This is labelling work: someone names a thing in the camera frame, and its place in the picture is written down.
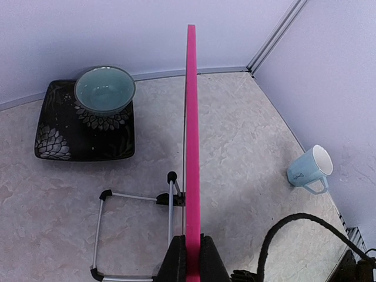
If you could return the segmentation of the black floral square plate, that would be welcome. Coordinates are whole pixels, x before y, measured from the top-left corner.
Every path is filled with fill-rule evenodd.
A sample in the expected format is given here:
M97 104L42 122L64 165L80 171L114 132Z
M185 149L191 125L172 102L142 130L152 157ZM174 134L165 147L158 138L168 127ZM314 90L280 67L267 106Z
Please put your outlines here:
M45 94L34 153L45 160L98 162L135 153L133 104L112 116L95 116L75 98L74 80L54 80Z

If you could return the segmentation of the light blue mug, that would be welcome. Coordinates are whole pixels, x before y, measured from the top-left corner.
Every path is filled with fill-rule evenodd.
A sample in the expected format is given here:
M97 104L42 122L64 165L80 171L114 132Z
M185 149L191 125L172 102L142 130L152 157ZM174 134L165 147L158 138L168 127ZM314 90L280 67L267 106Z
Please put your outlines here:
M287 180L294 187L302 187L314 194L324 194L328 191L327 177L334 170L333 162L328 152L320 145L314 145L287 169ZM320 181L321 191L313 190L309 185Z

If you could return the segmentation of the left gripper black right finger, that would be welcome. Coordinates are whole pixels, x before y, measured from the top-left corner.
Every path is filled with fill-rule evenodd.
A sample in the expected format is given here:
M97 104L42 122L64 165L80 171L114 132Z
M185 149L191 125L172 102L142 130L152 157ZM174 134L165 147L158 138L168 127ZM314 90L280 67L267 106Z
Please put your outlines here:
M200 238L200 281L231 281L213 239L204 234Z

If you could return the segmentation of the green ceramic bowl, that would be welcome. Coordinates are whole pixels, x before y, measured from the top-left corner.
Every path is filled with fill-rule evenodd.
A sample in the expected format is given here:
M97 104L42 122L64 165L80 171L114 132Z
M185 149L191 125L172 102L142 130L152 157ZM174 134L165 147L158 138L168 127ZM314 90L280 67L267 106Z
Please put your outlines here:
M121 68L98 66L79 77L73 92L84 110L94 115L110 116L131 103L136 84L133 77Z

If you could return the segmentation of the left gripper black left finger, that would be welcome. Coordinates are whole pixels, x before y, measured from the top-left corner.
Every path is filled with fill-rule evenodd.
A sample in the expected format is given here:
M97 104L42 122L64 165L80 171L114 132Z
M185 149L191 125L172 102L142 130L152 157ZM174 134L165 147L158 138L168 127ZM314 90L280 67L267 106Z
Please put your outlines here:
M154 281L186 281L186 237L174 236Z

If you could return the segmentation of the pink framed whiteboard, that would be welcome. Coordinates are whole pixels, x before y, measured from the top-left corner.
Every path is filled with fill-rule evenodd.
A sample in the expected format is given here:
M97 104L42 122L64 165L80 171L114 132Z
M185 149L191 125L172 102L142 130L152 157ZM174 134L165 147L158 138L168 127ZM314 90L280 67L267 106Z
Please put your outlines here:
M196 27L187 28L186 52L186 281L200 281L200 160Z

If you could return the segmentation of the right aluminium frame post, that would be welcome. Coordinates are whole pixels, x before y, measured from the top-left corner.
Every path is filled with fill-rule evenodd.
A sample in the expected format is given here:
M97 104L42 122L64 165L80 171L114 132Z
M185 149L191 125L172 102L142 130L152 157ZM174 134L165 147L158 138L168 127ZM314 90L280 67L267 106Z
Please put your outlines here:
M288 7L284 15L278 21L277 25L272 30L271 34L264 41L262 46L253 56L249 64L247 65L247 70L254 76L258 71L260 66L264 63L267 57L271 54L273 49L277 46L279 41L282 39L284 34L291 27L293 22L305 8L308 0L295 0Z

